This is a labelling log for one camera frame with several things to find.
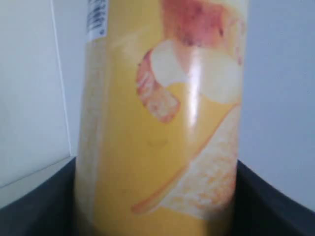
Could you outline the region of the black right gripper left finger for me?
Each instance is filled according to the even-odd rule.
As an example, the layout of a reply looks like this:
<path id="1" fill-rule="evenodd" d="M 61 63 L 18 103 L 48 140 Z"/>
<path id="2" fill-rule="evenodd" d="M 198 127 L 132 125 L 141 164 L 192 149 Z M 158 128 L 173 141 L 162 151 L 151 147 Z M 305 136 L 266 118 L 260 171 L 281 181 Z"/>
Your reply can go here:
<path id="1" fill-rule="evenodd" d="M 27 195 L 0 210 L 2 236 L 73 236 L 74 175 L 72 159 Z"/>

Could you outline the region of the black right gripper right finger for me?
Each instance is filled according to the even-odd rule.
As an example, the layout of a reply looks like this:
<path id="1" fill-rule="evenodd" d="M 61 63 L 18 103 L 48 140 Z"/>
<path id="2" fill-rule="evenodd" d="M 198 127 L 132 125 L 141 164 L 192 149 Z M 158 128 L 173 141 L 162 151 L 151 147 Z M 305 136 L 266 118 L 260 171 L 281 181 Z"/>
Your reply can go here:
<path id="1" fill-rule="evenodd" d="M 238 162 L 233 236 L 313 236 L 315 213 Z"/>

